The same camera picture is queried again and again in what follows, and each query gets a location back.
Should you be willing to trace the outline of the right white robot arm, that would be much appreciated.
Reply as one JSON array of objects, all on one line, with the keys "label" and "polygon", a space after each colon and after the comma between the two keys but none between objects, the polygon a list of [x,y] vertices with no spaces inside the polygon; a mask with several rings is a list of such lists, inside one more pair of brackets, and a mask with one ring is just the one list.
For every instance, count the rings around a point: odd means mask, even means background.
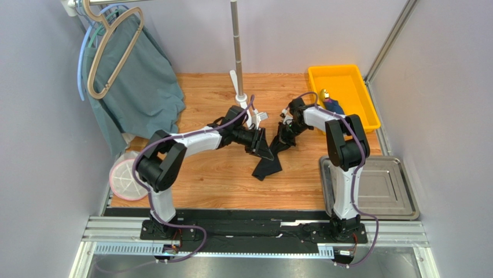
[{"label": "right white robot arm", "polygon": [[282,110],[281,118],[276,141],[284,148],[295,146],[295,138],[307,129],[325,131],[330,176],[336,187],[328,231],[337,242],[352,238],[360,228],[357,193],[362,168],[369,156],[359,116],[337,114],[317,104],[307,105],[298,97]]}]

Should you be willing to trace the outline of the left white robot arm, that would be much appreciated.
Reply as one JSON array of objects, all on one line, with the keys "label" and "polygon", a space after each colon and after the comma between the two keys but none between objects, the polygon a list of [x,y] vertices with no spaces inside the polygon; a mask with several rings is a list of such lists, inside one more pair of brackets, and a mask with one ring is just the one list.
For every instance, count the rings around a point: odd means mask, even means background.
[{"label": "left white robot arm", "polygon": [[204,151],[221,149],[231,143],[244,146],[245,152],[273,160],[264,128],[244,125],[247,111],[233,105],[226,115],[202,129],[180,134],[156,131],[145,149],[135,158],[131,174],[148,194],[150,220],[142,225],[143,236],[170,239],[181,226],[176,224],[172,185],[185,158]]}]

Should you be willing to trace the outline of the black paper napkin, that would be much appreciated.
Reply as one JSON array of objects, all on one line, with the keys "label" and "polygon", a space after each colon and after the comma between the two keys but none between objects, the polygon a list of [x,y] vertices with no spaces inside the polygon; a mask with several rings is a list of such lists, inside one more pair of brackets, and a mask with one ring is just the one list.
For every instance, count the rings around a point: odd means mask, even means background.
[{"label": "black paper napkin", "polygon": [[278,154],[296,145],[294,137],[283,137],[279,134],[274,137],[269,148],[273,154],[273,160],[262,158],[255,167],[252,176],[259,181],[263,181],[267,176],[282,171],[282,166]]}]

